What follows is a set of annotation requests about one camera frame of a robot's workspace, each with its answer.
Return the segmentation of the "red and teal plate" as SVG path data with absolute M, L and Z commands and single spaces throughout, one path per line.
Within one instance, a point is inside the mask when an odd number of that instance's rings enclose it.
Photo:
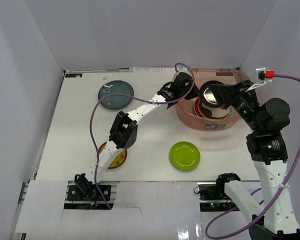
M 204 116 L 201 114 L 201 111 L 198 109 L 198 106 L 199 106 L 200 103 L 202 103 L 202 102 L 201 102 L 201 99 L 198 97 L 198 98 L 195 100 L 194 104 L 193 104 L 193 109 L 194 109 L 195 114 L 196 114 L 198 117 L 202 117 L 202 118 L 206 118 L 206 119 L 214 119 L 214 118 L 204 117 Z M 221 118 L 221 119 L 231 119 L 231 118 L 233 117 L 233 115 L 234 115 L 234 110 L 233 110 L 233 108 L 231 107 L 231 108 L 228 109 L 228 110 L 231 110 L 231 111 L 230 111 L 230 114 L 228 115 L 228 117 L 227 117 L 227 118 Z

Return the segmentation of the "glossy black plate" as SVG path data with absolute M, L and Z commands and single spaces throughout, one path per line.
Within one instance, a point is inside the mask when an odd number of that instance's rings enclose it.
M 219 108 L 219 105 L 218 105 L 218 102 L 215 99 L 213 93 L 211 92 L 211 90 L 209 88 L 209 86 L 211 84 L 223 85 L 222 82 L 217 81 L 217 80 L 207 81 L 200 87 L 199 97 L 204 106 L 215 109 L 215 108 Z

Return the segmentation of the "cream plate with black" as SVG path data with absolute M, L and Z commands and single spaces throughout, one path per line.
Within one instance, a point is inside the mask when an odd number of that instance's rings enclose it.
M 230 109 L 221 109 L 221 108 L 212 108 L 209 106 L 204 105 L 203 103 L 200 103 L 198 105 L 198 109 L 200 110 L 200 113 L 203 117 L 207 117 L 210 119 L 225 119 L 230 114 Z

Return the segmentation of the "yellow patterned plate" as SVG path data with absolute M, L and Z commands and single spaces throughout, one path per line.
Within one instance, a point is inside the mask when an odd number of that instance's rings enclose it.
M 99 148 L 98 148 L 98 152 L 99 154 L 101 154 L 101 152 L 103 151 L 103 149 L 106 146 L 106 142 L 104 142 Z M 116 158 L 112 161 L 112 163 L 109 165 L 108 169 L 115 169 L 118 168 L 119 166 L 121 166 L 127 159 L 128 156 L 128 151 L 127 149 L 125 149 L 124 151 L 122 151 L 120 154 L 118 154 L 116 156 Z

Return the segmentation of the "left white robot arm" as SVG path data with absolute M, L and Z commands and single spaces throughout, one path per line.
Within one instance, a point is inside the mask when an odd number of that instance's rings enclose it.
M 105 149 L 102 152 L 99 152 L 93 134 L 94 115 L 97 107 L 101 104 L 101 102 L 98 101 L 91 113 L 89 121 L 89 132 L 96 150 L 96 160 L 86 172 L 76 174 L 74 177 L 74 182 L 78 187 L 80 196 L 86 200 L 91 200 L 95 197 L 105 199 L 99 187 L 99 182 L 116 156 L 136 143 L 138 127 L 146 120 L 169 109 L 179 101 L 197 97 L 197 92 L 198 88 L 195 87 L 194 73 L 191 70 L 181 69 L 176 73 L 174 80 L 165 83 L 150 100 L 139 99 L 123 93 L 110 94 L 111 97 L 128 97 L 143 102 L 143 105 L 127 113 L 123 111 L 117 113 L 110 128 Z

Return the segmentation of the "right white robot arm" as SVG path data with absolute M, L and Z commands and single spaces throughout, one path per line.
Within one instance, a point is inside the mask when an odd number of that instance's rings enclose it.
M 217 178 L 216 195 L 231 198 L 247 220 L 245 229 L 253 240 L 300 240 L 288 180 L 288 153 L 281 131 L 290 124 L 290 106 L 280 98 L 259 104 L 258 85 L 249 80 L 235 85 L 209 82 L 206 89 L 223 110 L 234 108 L 251 129 L 247 149 L 260 181 L 263 203 L 256 202 L 239 177 L 224 173 Z

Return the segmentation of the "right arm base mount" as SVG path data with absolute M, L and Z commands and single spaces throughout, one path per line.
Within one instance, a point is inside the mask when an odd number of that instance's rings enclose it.
M 199 182 L 193 192 L 199 197 L 199 206 L 202 213 L 226 212 L 232 208 L 238 211 L 233 200 L 219 192 L 215 182 Z

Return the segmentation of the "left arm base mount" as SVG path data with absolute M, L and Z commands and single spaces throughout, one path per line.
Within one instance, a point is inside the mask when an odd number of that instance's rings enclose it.
M 95 186 L 84 194 L 75 184 L 69 184 L 66 191 L 64 209 L 65 210 L 111 210 L 113 208 L 113 200 L 111 197 L 112 186 L 100 185 L 107 204 Z

